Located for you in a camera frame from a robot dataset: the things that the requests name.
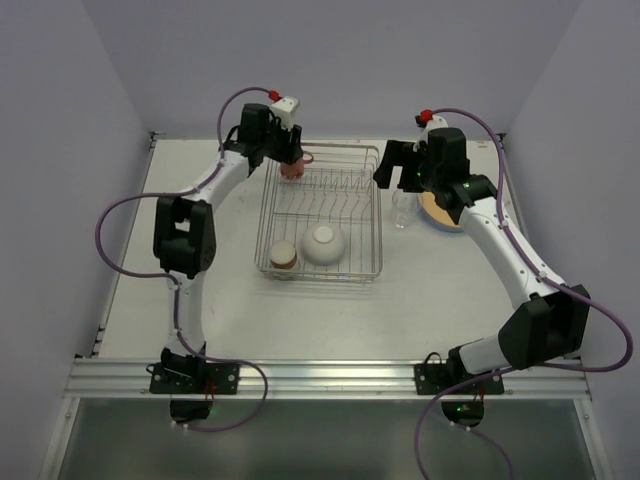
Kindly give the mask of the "clear drinking glass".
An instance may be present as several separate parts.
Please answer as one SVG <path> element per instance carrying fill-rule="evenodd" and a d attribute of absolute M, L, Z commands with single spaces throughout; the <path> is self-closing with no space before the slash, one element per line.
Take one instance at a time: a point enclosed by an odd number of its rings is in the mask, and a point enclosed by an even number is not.
<path fill-rule="evenodd" d="M 396 190 L 392 195 L 392 222 L 398 229 L 409 227 L 417 217 L 420 204 L 416 193 Z"/>

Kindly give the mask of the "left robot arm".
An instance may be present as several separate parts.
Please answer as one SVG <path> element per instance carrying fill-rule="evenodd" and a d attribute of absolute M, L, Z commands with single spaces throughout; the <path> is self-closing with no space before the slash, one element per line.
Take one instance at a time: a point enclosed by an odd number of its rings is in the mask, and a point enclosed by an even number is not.
<path fill-rule="evenodd" d="M 299 101 L 289 96 L 269 106 L 245 104 L 240 123 L 219 142 L 214 166 L 187 191 L 157 200 L 153 254 L 174 291 L 170 337 L 161 353 L 165 369 L 189 377 L 204 371 L 201 310 L 204 277 L 217 248 L 214 213 L 266 159 L 278 162 L 289 180 L 303 175 L 309 161 L 301 146 L 302 128 L 294 123 L 298 109 Z"/>

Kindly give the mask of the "pink mug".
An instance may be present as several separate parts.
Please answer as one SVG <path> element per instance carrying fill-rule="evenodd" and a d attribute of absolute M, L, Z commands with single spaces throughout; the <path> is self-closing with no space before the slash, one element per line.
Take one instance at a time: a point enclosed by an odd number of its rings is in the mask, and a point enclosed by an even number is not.
<path fill-rule="evenodd" d="M 314 161 L 315 157 L 311 152 L 304 151 L 302 156 L 293 164 L 280 164 L 280 174 L 287 180 L 300 179 L 305 172 L 305 167 Z"/>

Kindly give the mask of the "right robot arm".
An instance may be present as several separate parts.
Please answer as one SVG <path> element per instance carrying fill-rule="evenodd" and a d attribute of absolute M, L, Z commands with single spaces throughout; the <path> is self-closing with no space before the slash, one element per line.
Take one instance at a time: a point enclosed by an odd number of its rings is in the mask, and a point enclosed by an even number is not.
<path fill-rule="evenodd" d="M 514 308 L 495 335 L 452 348 L 439 364 L 425 363 L 425 378 L 437 391 L 459 383 L 472 388 L 483 374 L 524 370 L 580 349 L 588 292 L 581 285 L 568 286 L 546 267 L 512 225 L 493 182 L 472 172 L 460 129 L 436 128 L 418 143 L 387 141 L 373 175 L 379 188 L 389 187 L 394 168 L 401 170 L 400 190 L 432 193 L 437 206 L 476 243 Z"/>

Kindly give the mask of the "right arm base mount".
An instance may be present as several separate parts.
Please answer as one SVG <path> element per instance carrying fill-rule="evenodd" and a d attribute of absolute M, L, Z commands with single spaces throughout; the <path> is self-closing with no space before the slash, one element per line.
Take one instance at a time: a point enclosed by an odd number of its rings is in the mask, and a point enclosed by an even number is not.
<path fill-rule="evenodd" d="M 445 418 L 455 426 L 465 428 L 474 428 L 481 423 L 487 396 L 505 393 L 503 380 L 499 375 L 478 380 L 479 374 L 469 374 L 458 359 L 444 360 L 437 352 L 431 352 L 424 361 L 414 364 L 413 375 L 416 393 L 422 396 L 435 396 L 460 383 L 468 382 L 463 388 L 451 392 L 451 395 L 464 396 L 464 400 L 440 401 Z"/>

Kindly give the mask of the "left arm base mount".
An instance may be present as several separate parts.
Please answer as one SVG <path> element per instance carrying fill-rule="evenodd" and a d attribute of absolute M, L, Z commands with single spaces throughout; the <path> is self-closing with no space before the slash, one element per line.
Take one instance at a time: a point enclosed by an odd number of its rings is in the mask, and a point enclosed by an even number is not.
<path fill-rule="evenodd" d="M 215 397 L 235 395 L 240 378 L 237 363 L 208 363 L 201 359 L 175 368 L 157 362 L 149 364 L 146 371 L 151 375 L 149 392 L 172 397 L 170 417 L 179 424 L 207 419 Z"/>

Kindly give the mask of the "yellow plate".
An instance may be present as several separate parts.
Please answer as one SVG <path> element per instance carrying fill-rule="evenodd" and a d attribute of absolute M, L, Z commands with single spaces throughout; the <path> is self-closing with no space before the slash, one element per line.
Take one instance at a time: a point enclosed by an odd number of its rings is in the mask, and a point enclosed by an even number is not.
<path fill-rule="evenodd" d="M 431 192 L 420 195 L 422 214 L 425 219 L 437 229 L 447 232 L 460 232 L 461 228 L 450 218 L 446 210 L 436 204 L 435 196 Z"/>

